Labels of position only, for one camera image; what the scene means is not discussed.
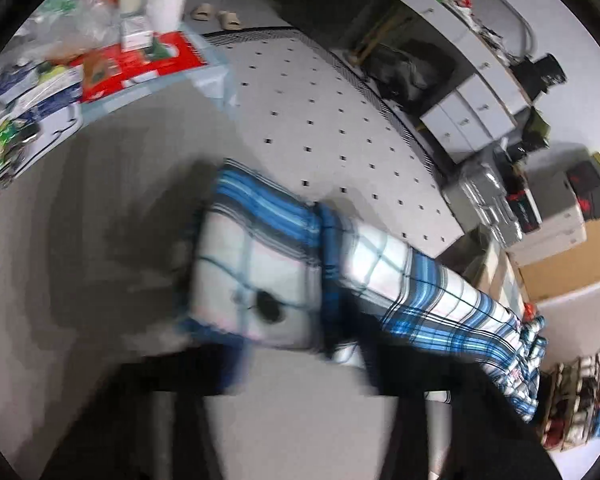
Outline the blue white plaid shirt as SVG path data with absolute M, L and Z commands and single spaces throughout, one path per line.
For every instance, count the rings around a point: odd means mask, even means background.
M 542 316 L 523 321 L 403 240 L 236 160 L 222 163 L 186 243 L 175 289 L 189 333 L 357 366 L 354 320 L 374 320 L 404 344 L 479 364 L 525 422 L 538 408 Z

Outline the dotted white mattress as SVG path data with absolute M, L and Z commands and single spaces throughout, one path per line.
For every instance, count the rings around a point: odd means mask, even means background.
M 274 181 L 431 257 L 462 236 L 414 133 L 339 58 L 291 28 L 209 41 L 232 69 L 238 131 Z

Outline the silver suitcase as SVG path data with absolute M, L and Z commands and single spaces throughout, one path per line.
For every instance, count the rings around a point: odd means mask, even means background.
M 483 226 L 503 247 L 522 240 L 524 233 L 507 203 L 504 185 L 487 162 L 468 162 L 441 194 L 465 233 Z

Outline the beige slipper right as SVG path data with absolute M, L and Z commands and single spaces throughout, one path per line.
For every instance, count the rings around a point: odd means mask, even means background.
M 220 11 L 218 13 L 218 19 L 223 30 L 227 30 L 228 32 L 242 30 L 242 21 L 234 12 Z

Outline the beige slipper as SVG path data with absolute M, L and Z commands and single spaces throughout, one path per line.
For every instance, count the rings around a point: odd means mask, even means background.
M 242 30 L 242 21 L 234 12 L 220 11 L 218 13 L 218 19 L 223 30 L 227 30 L 228 32 Z
M 208 22 L 214 17 L 214 7 L 211 3 L 201 3 L 190 12 L 190 17 L 197 22 Z

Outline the red box on table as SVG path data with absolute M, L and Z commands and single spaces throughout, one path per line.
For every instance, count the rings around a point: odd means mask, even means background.
M 82 103 L 160 77 L 196 70 L 207 65 L 199 50 L 182 32 L 155 36 L 149 47 L 123 52 L 114 44 L 81 55 L 70 63 L 83 68 Z

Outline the white drawer desk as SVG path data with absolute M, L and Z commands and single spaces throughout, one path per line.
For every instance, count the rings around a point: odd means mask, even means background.
M 527 92 L 460 12 L 443 0 L 399 0 L 434 31 L 456 70 L 420 121 L 457 164 L 518 127 Z

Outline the beige slipper left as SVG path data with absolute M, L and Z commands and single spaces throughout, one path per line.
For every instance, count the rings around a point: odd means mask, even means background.
M 201 3 L 190 12 L 190 17 L 197 22 L 208 22 L 214 17 L 214 7 L 211 3 Z

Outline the stacked shoe boxes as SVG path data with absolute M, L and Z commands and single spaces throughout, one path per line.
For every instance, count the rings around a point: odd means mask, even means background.
M 600 152 L 566 172 L 585 221 L 600 220 Z

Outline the wooden door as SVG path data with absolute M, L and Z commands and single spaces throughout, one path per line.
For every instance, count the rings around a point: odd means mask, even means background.
M 600 220 L 585 223 L 586 241 L 520 269 L 529 299 L 538 302 L 600 282 Z

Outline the wooden shoe rack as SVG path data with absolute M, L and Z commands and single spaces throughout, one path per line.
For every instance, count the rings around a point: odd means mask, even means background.
M 547 451 L 568 451 L 597 438 L 600 438 L 600 350 L 554 367 L 540 426 L 541 444 Z

